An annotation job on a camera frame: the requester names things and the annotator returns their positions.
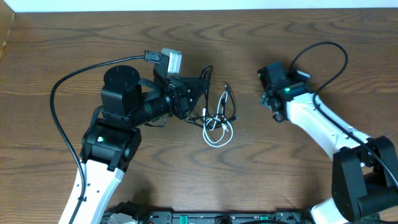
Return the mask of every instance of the cable connector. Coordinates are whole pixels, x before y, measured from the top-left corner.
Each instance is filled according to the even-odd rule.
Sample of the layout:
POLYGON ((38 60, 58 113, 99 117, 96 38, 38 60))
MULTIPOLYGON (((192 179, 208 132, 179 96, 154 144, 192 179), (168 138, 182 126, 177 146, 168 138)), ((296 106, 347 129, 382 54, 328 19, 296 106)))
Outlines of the cable connector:
POLYGON ((227 132, 229 132, 229 130, 228 130, 228 127, 227 127, 227 125, 226 124, 221 124, 222 126, 223 126, 223 129, 225 130, 225 131, 227 131, 227 132))
POLYGON ((230 95, 231 94, 231 90, 229 90, 229 87, 228 87, 227 84, 224 86, 224 88, 225 88, 225 91, 230 95))
POLYGON ((231 118, 231 122, 232 121, 236 121, 238 119, 238 116, 233 116, 232 118, 231 118))
POLYGON ((150 50, 145 50, 144 61, 152 62, 152 63, 159 63, 160 62, 160 56, 161 56, 161 53, 159 53, 159 52, 153 52, 153 51, 150 51, 150 50))
POLYGON ((169 67, 167 68, 167 73, 169 74, 180 73, 181 60, 182 60, 181 52, 172 49, 162 49, 160 52, 169 57, 169 67))

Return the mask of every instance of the wood grain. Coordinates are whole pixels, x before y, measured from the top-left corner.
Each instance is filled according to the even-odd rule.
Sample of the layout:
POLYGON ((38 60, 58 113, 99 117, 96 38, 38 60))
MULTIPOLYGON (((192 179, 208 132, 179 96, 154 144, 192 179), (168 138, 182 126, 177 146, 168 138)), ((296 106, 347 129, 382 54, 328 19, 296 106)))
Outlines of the wood grain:
MULTIPOLYGON (((258 104, 256 71, 288 64, 315 42, 339 42, 349 65, 322 99, 349 124, 398 145, 397 30, 397 9, 18 14, 0 62, 0 222, 56 223, 69 198, 76 167, 50 115, 52 85, 87 65, 163 47, 183 53, 182 75, 215 66, 212 109, 230 84, 239 116, 234 139, 210 148, 200 129, 177 118, 166 129, 142 127, 140 148, 109 206, 134 200, 174 210, 309 208, 330 197, 331 162, 300 128, 275 123, 258 104)), ((339 51, 320 47, 298 65, 316 87, 342 63, 339 51)), ((126 64, 152 78, 151 64, 126 64)), ((57 93, 58 116, 78 151, 107 69, 76 76, 57 93)), ((397 220, 398 209, 382 217, 397 220)))
POLYGON ((0 59, 6 47, 7 36, 13 20, 14 12, 3 0, 0 0, 0 59))

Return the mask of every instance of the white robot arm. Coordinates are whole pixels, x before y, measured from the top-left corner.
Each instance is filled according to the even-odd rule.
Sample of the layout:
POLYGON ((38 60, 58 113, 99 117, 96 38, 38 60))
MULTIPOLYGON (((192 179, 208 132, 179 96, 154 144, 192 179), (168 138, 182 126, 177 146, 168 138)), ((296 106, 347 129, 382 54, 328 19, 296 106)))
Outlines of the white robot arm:
MULTIPOLYGON (((73 223, 97 224, 100 222, 113 192, 122 181, 124 172, 118 168, 109 171, 107 170, 108 165, 92 160, 88 160, 85 164, 81 163, 81 166, 86 177, 86 193, 85 200, 80 205, 73 223)), ((69 223, 78 203, 80 192, 81 179, 78 171, 72 193, 59 224, 69 223)))
POLYGON ((301 127, 333 161, 333 198, 311 209, 313 221, 316 224, 343 224, 398 205, 397 190, 390 176, 385 174, 358 141, 345 134, 341 128, 377 151, 396 176, 397 156, 390 140, 385 137, 372 139, 357 131, 325 106, 318 96, 315 97, 315 107, 314 93, 306 84, 309 77, 297 70, 286 72, 281 63, 259 70, 264 87, 261 104, 274 112, 273 118, 277 122, 290 120, 301 127), (361 166, 365 165, 374 167, 374 172, 364 176, 361 166))

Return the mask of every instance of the white wall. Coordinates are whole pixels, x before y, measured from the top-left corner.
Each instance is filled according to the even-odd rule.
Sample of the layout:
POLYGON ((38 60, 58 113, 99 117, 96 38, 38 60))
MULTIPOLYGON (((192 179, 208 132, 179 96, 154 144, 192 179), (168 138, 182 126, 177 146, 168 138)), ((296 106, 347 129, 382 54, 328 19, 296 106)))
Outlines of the white wall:
POLYGON ((14 12, 398 7, 398 0, 5 0, 14 12))

